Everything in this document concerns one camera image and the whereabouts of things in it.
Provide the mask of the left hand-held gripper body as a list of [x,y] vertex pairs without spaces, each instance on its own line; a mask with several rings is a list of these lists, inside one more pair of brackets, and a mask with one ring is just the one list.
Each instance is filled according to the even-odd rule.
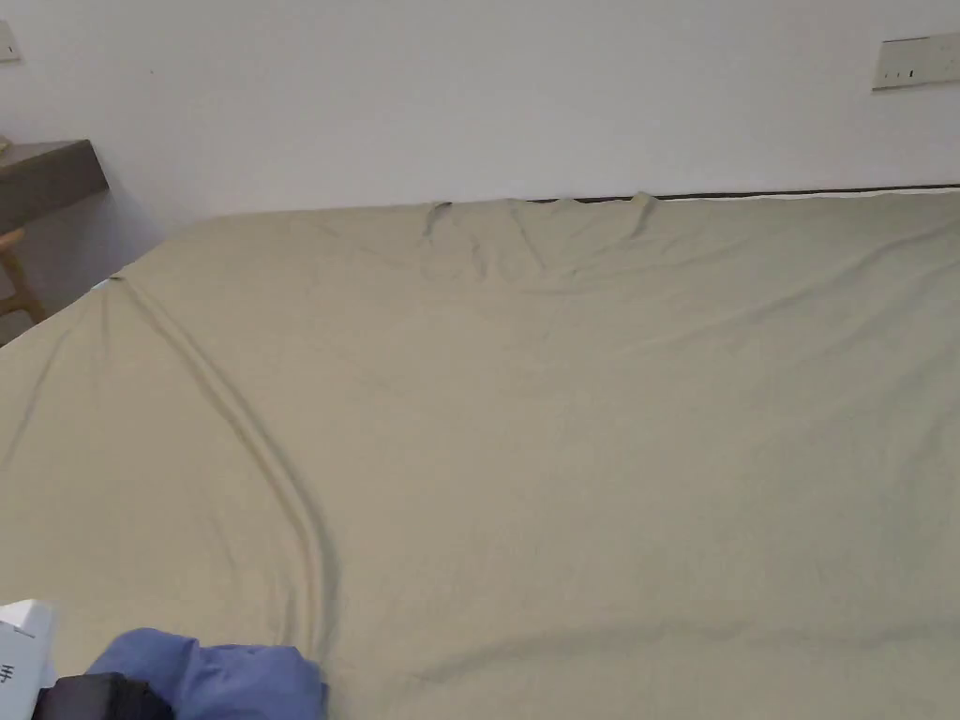
[[55,677],[54,610],[36,600],[1,607],[3,719],[168,719],[150,686],[118,673]]

